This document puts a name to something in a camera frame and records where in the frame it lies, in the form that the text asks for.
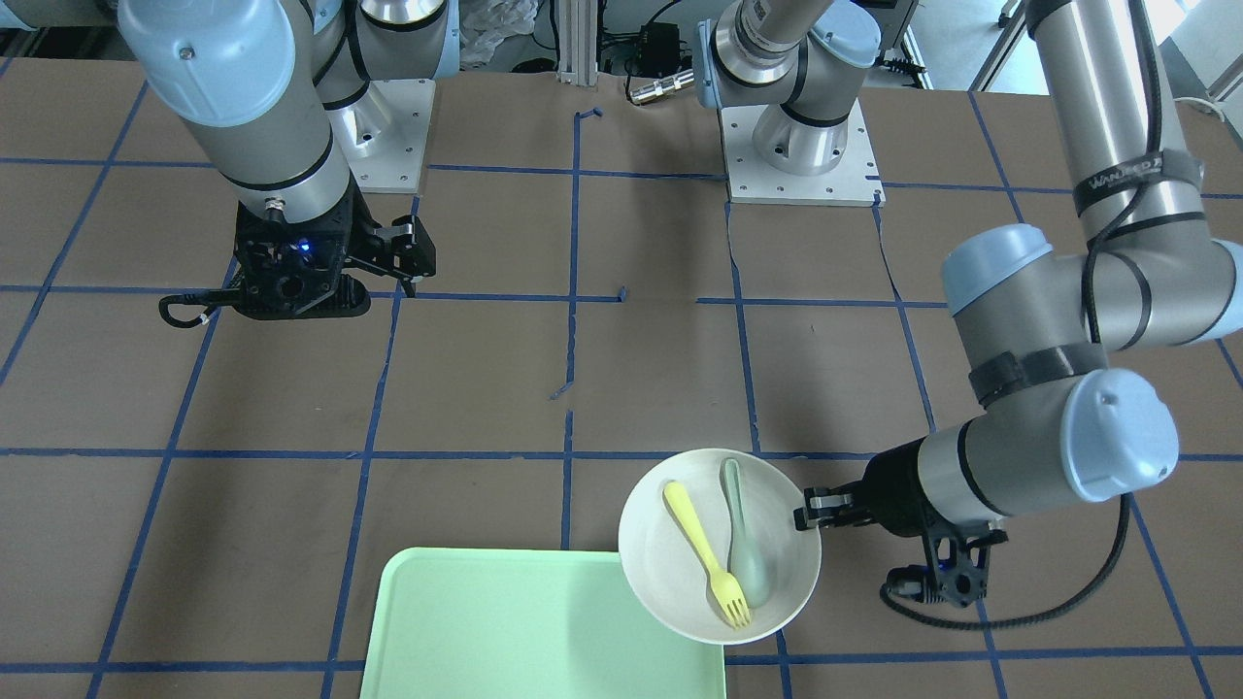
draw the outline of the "light green tray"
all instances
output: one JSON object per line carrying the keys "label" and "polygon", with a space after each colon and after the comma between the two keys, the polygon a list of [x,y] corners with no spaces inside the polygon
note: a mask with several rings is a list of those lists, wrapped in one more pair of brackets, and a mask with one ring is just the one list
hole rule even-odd
{"label": "light green tray", "polygon": [[723,648],[653,618],[617,553],[406,549],[380,577],[362,699],[723,697]]}

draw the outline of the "gray metal cylinder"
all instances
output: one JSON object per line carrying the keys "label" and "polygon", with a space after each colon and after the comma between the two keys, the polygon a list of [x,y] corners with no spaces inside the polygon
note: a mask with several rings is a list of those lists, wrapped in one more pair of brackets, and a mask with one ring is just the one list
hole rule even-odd
{"label": "gray metal cylinder", "polygon": [[297,46],[293,76],[285,93],[259,118],[235,127],[185,121],[211,163],[256,215],[271,197],[286,199],[291,223],[331,209],[349,183],[349,167],[332,141],[328,117],[311,83],[312,25],[297,0],[282,0]]}
{"label": "gray metal cylinder", "polygon": [[1007,396],[971,423],[967,468],[994,510],[1013,516],[1083,501],[1070,488],[1062,459],[1062,415],[1081,378]]}
{"label": "gray metal cylinder", "polygon": [[868,68],[851,66],[830,53],[819,41],[808,41],[803,90],[787,103],[809,119],[832,122],[850,114]]}
{"label": "gray metal cylinder", "polygon": [[441,11],[435,21],[413,31],[383,29],[368,21],[362,7],[355,12],[358,57],[367,78],[405,80],[435,75],[444,41],[429,41],[428,37],[444,37],[452,30],[447,11]]}
{"label": "gray metal cylinder", "polygon": [[833,1],[746,0],[740,9],[740,25],[759,49],[779,53],[797,46]]}
{"label": "gray metal cylinder", "polygon": [[[1071,184],[1144,155],[1147,108],[1126,0],[1069,2],[1039,24],[1035,41],[1057,107]],[[1160,55],[1157,66],[1161,147],[1186,149]],[[1134,192],[1119,193],[1084,210],[1080,216],[1084,235],[1091,239],[1100,233],[1132,195]],[[1196,187],[1167,180],[1151,187],[1125,223],[1202,211]]]}
{"label": "gray metal cylinder", "polygon": [[[293,77],[280,101],[264,116],[236,127],[185,122],[216,169],[242,183],[272,184],[297,178],[319,160],[331,139],[328,117],[311,85],[311,20],[297,0],[281,4],[293,26],[297,58]],[[327,203],[324,210],[334,203],[336,199]]]}
{"label": "gray metal cylinder", "polygon": [[1044,255],[953,317],[972,369],[1003,352],[1022,357],[1085,341],[1079,286],[1065,284],[1063,274]]}
{"label": "gray metal cylinder", "polygon": [[[346,14],[338,12],[332,24],[316,35],[314,65],[319,66],[317,71],[322,73],[322,77],[314,88],[316,93],[319,95],[319,101],[329,109],[358,100],[367,85],[367,81],[358,75],[358,70],[354,67],[349,42],[341,44],[346,39]],[[321,41],[319,37],[328,34],[336,34],[337,39],[331,42]]]}
{"label": "gray metal cylinder", "polygon": [[405,25],[426,19],[444,4],[445,0],[360,0],[358,6],[382,22]]}
{"label": "gray metal cylinder", "polygon": [[796,175],[818,175],[842,162],[850,129],[846,122],[812,127],[769,104],[756,122],[751,142],[766,163]]}

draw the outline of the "plastic bag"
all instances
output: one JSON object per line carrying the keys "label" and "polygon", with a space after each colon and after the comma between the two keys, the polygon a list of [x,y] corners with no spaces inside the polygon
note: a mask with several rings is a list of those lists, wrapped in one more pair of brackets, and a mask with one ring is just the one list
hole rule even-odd
{"label": "plastic bag", "polygon": [[461,67],[492,60],[502,41],[536,29],[537,0],[460,0]]}

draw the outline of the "plastic fork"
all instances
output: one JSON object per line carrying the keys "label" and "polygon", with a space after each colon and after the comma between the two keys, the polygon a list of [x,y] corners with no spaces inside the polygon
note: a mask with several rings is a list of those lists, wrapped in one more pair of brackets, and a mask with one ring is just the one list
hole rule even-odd
{"label": "plastic fork", "polygon": [[726,621],[735,629],[750,624],[751,608],[747,607],[747,598],[742,595],[742,586],[716,560],[716,553],[712,552],[712,546],[707,542],[704,525],[700,522],[699,514],[695,512],[695,505],[691,502],[690,494],[686,493],[686,486],[671,480],[665,484],[664,495],[665,502],[674,512],[674,519],[681,525],[691,547],[695,549],[695,555],[699,556],[700,563],[704,563],[704,570],[707,571],[709,587],[712,588],[716,603],[725,612]]}

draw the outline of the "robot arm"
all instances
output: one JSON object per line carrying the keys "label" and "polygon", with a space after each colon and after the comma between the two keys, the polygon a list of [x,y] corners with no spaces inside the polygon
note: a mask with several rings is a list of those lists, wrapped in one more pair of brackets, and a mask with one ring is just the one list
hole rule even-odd
{"label": "robot arm", "polygon": [[[1199,164],[1185,150],[1151,31],[1130,5],[1029,10],[1089,255],[1054,257],[1039,230],[1012,225],[946,260],[984,415],[876,455],[859,481],[809,489],[796,511],[798,529],[876,522],[921,536],[926,567],[894,570],[888,586],[899,595],[966,606],[984,596],[987,550],[1006,540],[1004,517],[1167,478],[1178,460],[1173,419],[1142,377],[1109,368],[1106,350],[1243,327],[1243,246],[1209,235]],[[945,540],[948,558],[937,555]]]}
{"label": "robot arm", "polygon": [[[377,224],[351,160],[398,131],[373,78],[456,71],[454,0],[123,0],[118,25],[240,201],[236,277],[162,300],[165,321],[194,327],[220,306],[257,320],[357,316],[370,300],[347,267],[411,296],[435,274],[421,223]],[[180,321],[170,305],[206,311]]]}

